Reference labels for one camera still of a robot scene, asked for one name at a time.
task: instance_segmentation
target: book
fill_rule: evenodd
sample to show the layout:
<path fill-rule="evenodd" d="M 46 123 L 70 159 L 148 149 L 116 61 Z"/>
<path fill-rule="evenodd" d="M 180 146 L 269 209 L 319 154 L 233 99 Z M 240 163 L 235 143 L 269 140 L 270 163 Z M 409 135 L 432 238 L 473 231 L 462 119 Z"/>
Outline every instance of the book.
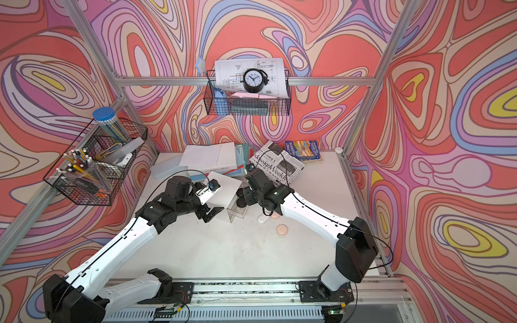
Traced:
<path fill-rule="evenodd" d="M 304 162 L 321 159 L 318 143 L 314 140 L 286 141 L 285 151 L 294 158 Z"/>
<path fill-rule="evenodd" d="M 210 172 L 231 171 L 237 168 L 234 143 L 210 146 L 188 145 L 181 155 L 179 166 L 190 170 L 198 170 L 205 174 Z"/>
<path fill-rule="evenodd" d="M 222 170 L 216 173 L 230 176 L 230 177 L 244 177 L 246 175 L 246 165 L 250 159 L 250 147 L 248 144 L 236 144 L 235 145 L 235 157 L 237 159 L 237 168 L 232 170 Z M 204 180 L 205 176 L 199 173 L 193 173 L 190 175 L 190 180 L 193 182 Z"/>
<path fill-rule="evenodd" d="M 291 183 L 305 167 L 271 140 L 250 158 L 250 162 L 263 170 L 276 186 Z"/>

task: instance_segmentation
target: pencil holder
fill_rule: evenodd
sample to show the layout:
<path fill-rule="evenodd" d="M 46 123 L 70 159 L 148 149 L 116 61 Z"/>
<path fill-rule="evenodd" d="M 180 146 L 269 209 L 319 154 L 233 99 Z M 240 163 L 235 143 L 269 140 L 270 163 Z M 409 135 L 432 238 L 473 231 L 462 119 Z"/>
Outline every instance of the pencil holder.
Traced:
<path fill-rule="evenodd" d="M 141 137 L 144 141 L 147 139 L 147 128 L 145 126 L 124 118 L 120 118 L 119 122 L 128 133 L 129 140 L 137 137 Z M 93 119 L 90 124 L 84 128 L 83 132 L 78 135 L 74 141 L 75 143 L 80 141 L 80 138 L 91 128 L 92 123 Z M 92 157 L 95 157 L 115 143 L 120 142 L 119 136 L 112 136 L 112 133 L 106 132 L 105 128 L 101 125 L 95 126 L 91 131 L 90 138 L 84 145 L 81 145 L 81 148 L 86 150 L 86 154 Z M 72 147 L 72 145 L 68 146 L 66 151 L 69 151 L 71 148 L 74 147 Z M 66 171 L 66 173 L 57 174 L 57 176 L 51 176 L 56 172 L 56 167 L 61 165 L 57 164 L 63 161 L 60 158 L 56 160 L 43 179 L 75 204 L 110 206 L 113 204 L 113 200 L 115 200 L 141 148 L 142 145 L 131 153 L 129 161 L 124 166 L 93 161 L 93 168 L 91 168 L 91 166 L 81 167 L 81 169 L 85 171 L 85 174 L 74 168 L 72 172 Z"/>
<path fill-rule="evenodd" d="M 66 172 L 63 175 L 70 184 L 81 187 L 90 194 L 105 194 L 113 191 L 113 185 L 94 161 L 82 171 Z"/>

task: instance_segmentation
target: white table surface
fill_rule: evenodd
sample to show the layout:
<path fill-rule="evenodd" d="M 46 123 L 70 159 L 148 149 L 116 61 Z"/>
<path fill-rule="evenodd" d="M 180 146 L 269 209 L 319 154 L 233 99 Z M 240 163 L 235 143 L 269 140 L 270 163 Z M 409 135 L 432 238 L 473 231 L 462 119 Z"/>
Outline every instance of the white table surface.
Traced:
<path fill-rule="evenodd" d="M 161 153 L 157 162 L 178 155 Z M 291 184 L 305 199 L 349 219 L 358 216 L 352 194 L 334 152 L 322 152 L 322 161 L 307 163 Z M 150 176 L 136 209 L 161 182 Z M 165 189 L 163 184 L 155 195 Z M 256 208 L 244 219 L 209 223 L 195 214 L 179 216 L 161 234 L 138 250 L 113 276 L 132 279 L 159 268 L 175 279 L 184 278 L 291 278 L 314 277 L 334 261 L 331 243 L 299 222 L 280 217 L 257 223 Z M 286 236 L 276 227 L 285 224 Z M 370 270 L 367 275 L 378 275 Z"/>

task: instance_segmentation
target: plastic jar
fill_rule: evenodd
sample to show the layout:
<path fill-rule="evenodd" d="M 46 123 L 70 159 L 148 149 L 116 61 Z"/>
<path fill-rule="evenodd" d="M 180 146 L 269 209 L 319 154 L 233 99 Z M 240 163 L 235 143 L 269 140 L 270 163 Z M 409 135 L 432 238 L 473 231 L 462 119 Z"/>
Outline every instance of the plastic jar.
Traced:
<path fill-rule="evenodd" d="M 126 128 L 115 115 L 115 111 L 109 106 L 103 106 L 95 110 L 93 117 L 115 142 L 125 144 L 131 140 Z"/>

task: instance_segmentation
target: psychedelic patterned wall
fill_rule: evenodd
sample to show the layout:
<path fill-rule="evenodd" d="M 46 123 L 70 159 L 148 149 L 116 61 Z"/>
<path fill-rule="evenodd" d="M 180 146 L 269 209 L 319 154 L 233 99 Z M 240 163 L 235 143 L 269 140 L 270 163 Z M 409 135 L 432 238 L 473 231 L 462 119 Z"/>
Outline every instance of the psychedelic patterned wall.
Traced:
<path fill-rule="evenodd" d="M 348 151 L 425 322 L 517 321 L 516 30 L 516 2 L 425 0 Z"/>
<path fill-rule="evenodd" d="M 0 30 L 3 232 L 92 111 L 114 96 L 60 1 L 0 1 Z M 43 281 L 76 267 L 129 221 L 153 162 L 144 146 L 112 207 L 77 206 L 56 196 L 0 267 L 1 323 L 44 318 Z"/>
<path fill-rule="evenodd" d="M 198 76 L 195 63 L 282 57 L 293 76 L 372 76 L 403 4 L 379 1 L 117 0 L 85 10 L 123 76 Z M 202 87 L 131 87 L 127 93 L 161 151 L 224 141 L 319 140 L 341 146 L 365 89 L 293 88 L 285 117 L 207 117 Z"/>
<path fill-rule="evenodd" d="M 0 230 L 92 118 L 113 102 L 56 1 L 0 2 Z"/>
<path fill-rule="evenodd" d="M 207 116 L 202 86 L 131 86 L 126 89 L 161 151 L 187 144 L 233 141 L 261 147 L 268 140 L 319 140 L 321 149 L 343 146 L 366 87 L 310 86 L 305 105 L 293 100 L 290 116 Z"/>

